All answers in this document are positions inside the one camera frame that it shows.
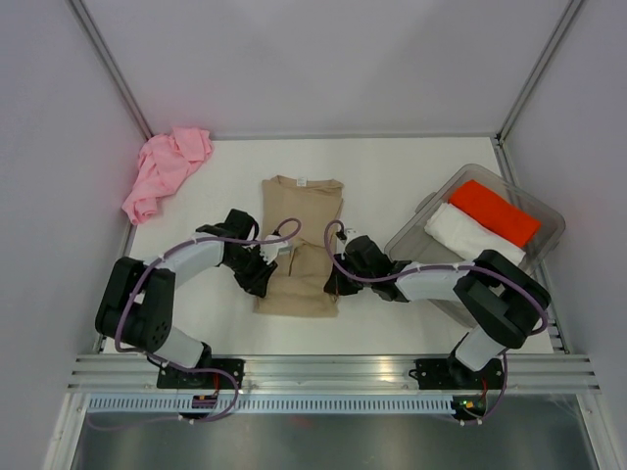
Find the beige t shirt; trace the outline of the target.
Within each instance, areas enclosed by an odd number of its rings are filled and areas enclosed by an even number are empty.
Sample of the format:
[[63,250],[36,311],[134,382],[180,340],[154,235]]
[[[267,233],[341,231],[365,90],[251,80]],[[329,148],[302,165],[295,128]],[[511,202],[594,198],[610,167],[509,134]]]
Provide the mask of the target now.
[[334,179],[306,180],[276,175],[262,182],[262,235],[273,231],[285,236],[294,230],[295,217],[302,223],[290,240],[292,249],[277,257],[266,295],[256,300],[255,312],[304,318],[332,318],[338,314],[337,297],[324,292],[332,261],[323,235],[327,223],[338,219],[343,209],[344,185]]

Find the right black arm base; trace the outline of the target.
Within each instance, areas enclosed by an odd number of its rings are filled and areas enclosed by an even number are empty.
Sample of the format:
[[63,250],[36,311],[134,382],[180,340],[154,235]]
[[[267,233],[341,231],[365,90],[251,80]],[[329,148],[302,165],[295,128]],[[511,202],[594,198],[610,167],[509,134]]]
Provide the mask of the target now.
[[408,376],[423,391],[492,391],[505,383],[505,370],[498,358],[491,359],[479,371],[473,371],[453,357],[419,358]]

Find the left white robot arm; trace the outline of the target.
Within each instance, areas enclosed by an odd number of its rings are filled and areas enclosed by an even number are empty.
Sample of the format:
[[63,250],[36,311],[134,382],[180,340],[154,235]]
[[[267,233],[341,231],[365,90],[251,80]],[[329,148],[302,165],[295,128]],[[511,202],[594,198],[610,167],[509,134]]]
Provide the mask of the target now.
[[264,297],[278,252],[287,244],[277,230],[261,242],[250,237],[258,234],[250,215],[232,210],[224,222],[200,226],[190,240],[151,261],[118,259],[96,314],[96,331],[121,347],[179,365],[191,387],[205,387],[214,376],[207,358],[211,348],[173,326],[175,291],[203,271],[224,266],[244,292]]

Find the white t shirt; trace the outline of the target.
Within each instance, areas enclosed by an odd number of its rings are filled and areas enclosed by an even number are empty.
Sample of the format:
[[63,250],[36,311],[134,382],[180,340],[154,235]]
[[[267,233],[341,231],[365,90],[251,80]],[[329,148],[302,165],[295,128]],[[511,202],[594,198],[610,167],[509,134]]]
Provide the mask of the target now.
[[457,207],[442,203],[424,225],[425,232],[462,259],[476,259],[485,250],[494,250],[515,265],[525,252],[485,228]]

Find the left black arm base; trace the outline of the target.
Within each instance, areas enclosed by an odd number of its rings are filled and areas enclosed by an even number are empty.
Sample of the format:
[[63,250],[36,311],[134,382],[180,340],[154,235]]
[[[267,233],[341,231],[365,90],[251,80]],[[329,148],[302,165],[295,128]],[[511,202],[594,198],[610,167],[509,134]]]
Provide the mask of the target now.
[[241,387],[244,378],[245,361],[241,358],[213,358],[208,367],[217,369],[221,373],[215,372],[185,372],[171,367],[161,367],[157,388],[162,390],[234,390],[231,380],[224,376],[230,375]]

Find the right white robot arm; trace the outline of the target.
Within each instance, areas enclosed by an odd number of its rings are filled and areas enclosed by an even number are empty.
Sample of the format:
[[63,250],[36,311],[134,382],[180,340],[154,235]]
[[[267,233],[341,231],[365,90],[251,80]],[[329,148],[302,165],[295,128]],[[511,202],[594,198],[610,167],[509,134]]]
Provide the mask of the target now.
[[523,270],[495,250],[471,261],[424,264],[392,260],[367,236],[340,231],[344,250],[331,257],[324,292],[338,297],[371,289],[386,302],[459,302],[474,326],[447,358],[450,380],[468,387],[501,353],[518,350],[548,326],[551,296]]

